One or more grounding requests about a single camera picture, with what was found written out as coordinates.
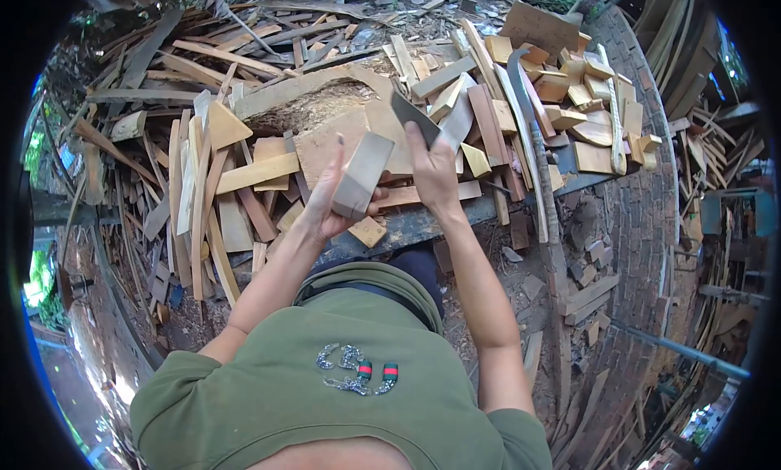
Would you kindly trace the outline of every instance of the brick wall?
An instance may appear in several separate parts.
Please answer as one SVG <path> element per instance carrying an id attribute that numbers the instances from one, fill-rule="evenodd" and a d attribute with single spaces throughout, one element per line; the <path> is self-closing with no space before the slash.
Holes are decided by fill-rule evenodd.
<path id="1" fill-rule="evenodd" d="M 656 134 L 664 142 L 656 151 L 658 167 L 654 172 L 640 170 L 605 186 L 605 200 L 611 209 L 608 213 L 613 218 L 610 234 L 617 253 L 613 268 L 621 276 L 613 289 L 608 314 L 628 326 L 659 335 L 665 313 L 664 305 L 657 303 L 662 256 L 669 244 L 677 243 L 678 232 L 677 173 L 667 118 L 645 56 L 620 10 L 612 7 L 583 31 L 593 38 L 593 47 L 587 49 L 596 52 L 596 43 L 603 44 L 613 69 L 634 82 L 637 100 L 644 107 L 644 134 Z M 610 426 L 614 426 L 615 436 L 603 455 L 620 442 L 622 434 L 617 427 L 642 388 L 655 354 L 653 346 L 614 326 L 597 350 L 583 400 L 597 373 L 610 368 L 610 375 L 583 438 L 569 459 L 573 470 L 585 467 Z M 627 421 L 631 424 L 632 416 Z"/>

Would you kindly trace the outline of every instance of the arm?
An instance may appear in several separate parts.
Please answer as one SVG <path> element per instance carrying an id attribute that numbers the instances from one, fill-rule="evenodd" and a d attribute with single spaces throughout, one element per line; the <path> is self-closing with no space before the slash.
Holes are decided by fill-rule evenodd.
<path id="1" fill-rule="evenodd" d="M 231 361 L 260 321 L 293 303 L 298 288 L 328 239 L 356 223 L 331 211 L 331 201 L 344 171 L 345 147 L 341 136 L 339 141 L 336 157 L 317 182 L 304 212 L 280 239 L 282 243 L 273 257 L 241 293 L 225 329 L 203 347 L 200 354 L 223 364 Z M 385 197 L 386 189 L 374 191 L 374 201 Z M 375 203 L 369 205 L 368 212 L 377 213 Z"/>
<path id="2" fill-rule="evenodd" d="M 427 151 L 417 125 L 408 122 L 405 129 L 415 186 L 450 247 L 461 309 L 480 363 L 480 408 L 486 413 L 514 408 L 533 415 L 518 322 L 458 201 L 454 153 L 444 141 L 437 141 Z"/>

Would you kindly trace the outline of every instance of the whetstone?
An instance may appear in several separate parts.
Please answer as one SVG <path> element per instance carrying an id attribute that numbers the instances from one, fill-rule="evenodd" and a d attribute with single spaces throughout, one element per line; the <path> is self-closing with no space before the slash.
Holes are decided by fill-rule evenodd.
<path id="1" fill-rule="evenodd" d="M 391 157 L 395 143 L 367 131 L 342 175 L 331 210 L 346 218 L 361 220 L 372 200 L 374 188 Z"/>

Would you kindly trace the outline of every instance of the left hand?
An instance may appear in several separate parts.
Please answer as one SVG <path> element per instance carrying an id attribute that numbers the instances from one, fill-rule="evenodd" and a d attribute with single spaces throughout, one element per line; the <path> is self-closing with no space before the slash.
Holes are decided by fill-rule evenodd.
<path id="1" fill-rule="evenodd" d="M 334 192 L 336 192 L 337 185 L 339 185 L 339 181 L 345 173 L 345 142 L 341 134 L 339 134 L 338 143 L 334 148 L 334 159 L 323 170 L 317 186 L 312 191 L 309 202 L 307 202 L 306 208 L 304 208 L 304 212 L 296 219 L 296 223 L 304 227 L 307 234 L 313 235 L 313 238 L 322 244 L 325 244 L 326 241 L 334 236 L 347 231 L 348 228 L 357 222 L 354 219 L 348 219 L 331 211 Z M 380 182 L 383 181 L 387 173 L 387 171 L 383 172 Z M 374 190 L 372 202 L 369 204 L 366 214 L 377 214 L 379 208 L 374 202 L 387 197 L 388 190 L 384 187 L 377 187 Z"/>

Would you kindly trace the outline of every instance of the right hand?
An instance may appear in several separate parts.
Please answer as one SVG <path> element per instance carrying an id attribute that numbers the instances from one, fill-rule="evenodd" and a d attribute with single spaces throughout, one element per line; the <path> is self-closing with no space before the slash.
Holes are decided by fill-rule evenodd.
<path id="1" fill-rule="evenodd" d="M 462 211 L 453 150 L 442 139 L 436 140 L 430 151 L 426 150 L 423 134 L 412 121 L 404 125 L 404 130 L 412 152 L 412 177 L 420 201 L 438 219 Z"/>

